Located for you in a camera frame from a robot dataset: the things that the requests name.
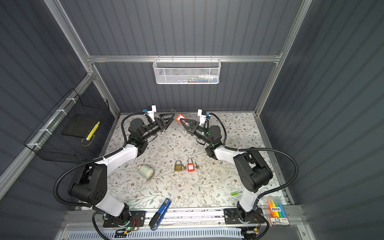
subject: white cable tie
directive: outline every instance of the white cable tie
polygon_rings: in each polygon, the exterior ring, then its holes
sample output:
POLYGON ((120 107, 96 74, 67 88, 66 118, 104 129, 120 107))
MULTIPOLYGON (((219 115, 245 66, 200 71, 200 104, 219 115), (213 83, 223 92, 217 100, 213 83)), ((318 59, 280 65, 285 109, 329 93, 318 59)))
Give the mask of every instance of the white cable tie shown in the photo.
POLYGON ((49 129, 40 129, 39 131, 46 131, 47 133, 49 133, 49 135, 52 135, 52 133, 49 131, 49 129))
POLYGON ((65 112, 64 109, 56 110, 56 112, 63 112, 63 113, 65 113, 65 115, 67 115, 67 113, 65 112))
POLYGON ((66 100, 73 100, 73 102, 76 103, 74 98, 66 98, 66 100))
POLYGON ((28 143, 27 145, 32 145, 32 146, 40 146, 38 143, 28 143))

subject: plastic vent grille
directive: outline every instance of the plastic vent grille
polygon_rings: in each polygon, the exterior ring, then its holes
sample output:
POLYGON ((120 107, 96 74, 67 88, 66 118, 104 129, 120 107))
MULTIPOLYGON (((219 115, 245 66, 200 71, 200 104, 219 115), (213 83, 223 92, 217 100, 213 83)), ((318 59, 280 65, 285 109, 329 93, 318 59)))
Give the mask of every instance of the plastic vent grille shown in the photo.
MULTIPOLYGON (((169 228, 157 229, 139 229, 138 231, 131 232, 126 238, 115 238, 115 230, 102 230, 101 231, 109 239, 172 239, 172 238, 208 238, 208 237, 227 237, 234 239, 241 239, 241 230, 238 228, 229 227, 207 227, 207 228, 169 228)), ((102 239, 95 230, 93 231, 71 231, 68 240, 82 240, 82 239, 102 239)))
POLYGON ((158 84, 217 84, 221 62, 166 62, 155 59, 153 71, 158 84))

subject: floral tablecloth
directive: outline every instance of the floral tablecloth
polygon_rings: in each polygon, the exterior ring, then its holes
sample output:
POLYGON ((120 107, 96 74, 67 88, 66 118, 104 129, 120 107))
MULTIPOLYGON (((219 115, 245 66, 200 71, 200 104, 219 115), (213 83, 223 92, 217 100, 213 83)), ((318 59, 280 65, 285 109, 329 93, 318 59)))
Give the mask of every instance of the floral tablecloth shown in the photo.
MULTIPOLYGON (((227 130, 227 145, 233 147, 264 147, 252 113, 220 113, 217 114, 227 130)), ((196 119, 196 114, 184 114, 188 119, 196 119)), ((124 123, 127 135, 130 121, 137 116, 127 119, 124 123)), ((121 120, 113 132, 108 144, 107 153, 112 152, 123 144, 120 129, 121 120)), ((210 126, 218 125, 211 117, 210 126)), ((261 152, 267 164, 272 169, 268 154, 261 152)), ((279 186, 274 176, 265 190, 279 186)), ((186 133, 183 126, 176 120, 166 132, 158 134, 148 144, 146 151, 139 157, 128 161, 108 176, 108 190, 117 199, 126 202, 132 209, 158 208, 169 198, 171 207, 218 207, 235 206, 241 193, 232 196, 230 193, 243 190, 235 165, 209 158, 204 146, 196 142, 196 137, 186 133), (175 172, 176 160, 184 165, 192 158, 200 168, 195 172, 175 172), (147 181, 139 174, 138 165, 151 166, 155 173, 153 179, 147 181)), ((281 191, 267 196, 279 196, 282 203, 285 199, 281 191)))

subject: blue pen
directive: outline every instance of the blue pen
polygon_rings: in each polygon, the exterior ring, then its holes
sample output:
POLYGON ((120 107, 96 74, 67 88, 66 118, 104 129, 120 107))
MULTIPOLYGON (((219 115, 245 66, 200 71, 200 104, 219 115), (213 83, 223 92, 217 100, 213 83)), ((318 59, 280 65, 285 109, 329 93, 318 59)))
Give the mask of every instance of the blue pen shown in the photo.
POLYGON ((279 207, 280 207, 280 209, 281 209, 281 213, 283 214, 283 217, 287 217, 287 216, 285 215, 285 212, 284 212, 283 206, 281 205, 281 203, 280 203, 280 202, 279 202, 279 207))

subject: yellow pencil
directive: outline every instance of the yellow pencil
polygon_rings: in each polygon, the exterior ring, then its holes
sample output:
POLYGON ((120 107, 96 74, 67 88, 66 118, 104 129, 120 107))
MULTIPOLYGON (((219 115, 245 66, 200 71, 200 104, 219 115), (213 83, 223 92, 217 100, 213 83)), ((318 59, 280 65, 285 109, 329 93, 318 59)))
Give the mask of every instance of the yellow pencil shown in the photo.
MULTIPOLYGON (((274 201, 273 201, 273 200, 271 200, 271 202, 272 202, 272 206, 273 206, 273 207, 276 207, 276 205, 275 205, 274 201)), ((279 216, 279 212, 275 212, 275 213, 276 213, 276 217, 280 217, 280 216, 279 216)))

